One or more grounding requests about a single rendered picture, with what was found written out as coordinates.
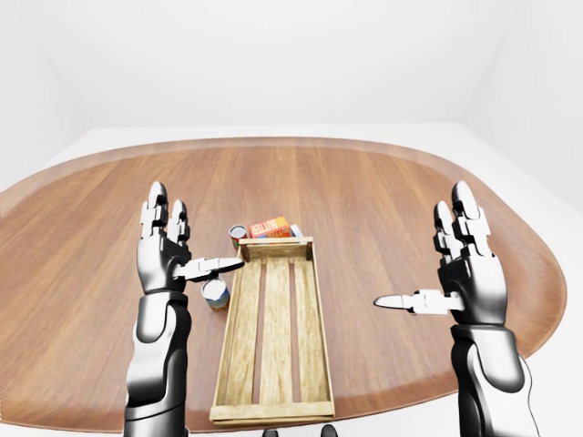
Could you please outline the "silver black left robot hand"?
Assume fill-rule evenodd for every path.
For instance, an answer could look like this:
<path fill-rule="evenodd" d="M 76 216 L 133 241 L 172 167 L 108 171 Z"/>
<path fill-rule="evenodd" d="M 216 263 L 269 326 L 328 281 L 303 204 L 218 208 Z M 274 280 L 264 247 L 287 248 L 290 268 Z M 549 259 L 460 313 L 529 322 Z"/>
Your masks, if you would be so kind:
<path fill-rule="evenodd" d="M 140 223 L 137 267 L 146 294 L 163 290 L 182 292 L 188 281 L 214 279 L 245 264 L 238 257 L 194 259 L 188 247 L 186 205 L 178 199 L 170 208 L 167 190 L 159 181 L 152 184 L 148 200 L 142 205 Z"/>

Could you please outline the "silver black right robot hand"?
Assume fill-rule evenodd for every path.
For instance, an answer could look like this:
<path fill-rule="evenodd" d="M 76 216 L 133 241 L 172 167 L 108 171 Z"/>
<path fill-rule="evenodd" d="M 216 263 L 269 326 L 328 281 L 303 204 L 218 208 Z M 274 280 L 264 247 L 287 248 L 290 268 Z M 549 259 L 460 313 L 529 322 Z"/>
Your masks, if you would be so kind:
<path fill-rule="evenodd" d="M 434 207 L 434 245 L 441 254 L 437 273 L 442 289 L 386 295 L 373 304 L 415 315 L 452 314 L 458 324 L 502 326 L 506 280 L 499 258 L 488 246 L 491 232 L 486 214 L 464 181 L 452 188 L 452 206 L 441 200 Z"/>

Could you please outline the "wooden slat tray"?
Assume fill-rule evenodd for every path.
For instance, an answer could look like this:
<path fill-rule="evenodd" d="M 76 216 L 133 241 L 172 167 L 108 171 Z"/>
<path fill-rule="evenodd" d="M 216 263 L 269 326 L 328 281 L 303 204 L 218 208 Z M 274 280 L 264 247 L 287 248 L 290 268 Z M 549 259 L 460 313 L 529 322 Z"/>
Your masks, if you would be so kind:
<path fill-rule="evenodd" d="M 242 239 L 210 420 L 319 422 L 335 415 L 313 239 Z"/>

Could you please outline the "blue yellow labelled tin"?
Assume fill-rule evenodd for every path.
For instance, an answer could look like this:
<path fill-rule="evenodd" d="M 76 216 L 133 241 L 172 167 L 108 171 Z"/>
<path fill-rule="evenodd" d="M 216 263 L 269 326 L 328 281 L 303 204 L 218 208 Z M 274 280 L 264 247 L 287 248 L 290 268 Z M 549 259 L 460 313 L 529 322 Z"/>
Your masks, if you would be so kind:
<path fill-rule="evenodd" d="M 207 280 L 201 287 L 201 295 L 212 310 L 225 310 L 229 306 L 230 292 L 222 278 Z"/>

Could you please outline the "orange printed food box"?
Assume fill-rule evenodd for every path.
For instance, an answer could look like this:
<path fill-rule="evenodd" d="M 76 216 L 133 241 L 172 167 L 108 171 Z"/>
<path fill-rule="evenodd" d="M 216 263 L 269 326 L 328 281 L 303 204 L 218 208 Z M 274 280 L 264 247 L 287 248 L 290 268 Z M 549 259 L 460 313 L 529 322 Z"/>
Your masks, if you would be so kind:
<path fill-rule="evenodd" d="M 250 225 L 250 237 L 252 239 L 288 238 L 291 235 L 291 225 L 284 216 L 270 218 Z"/>

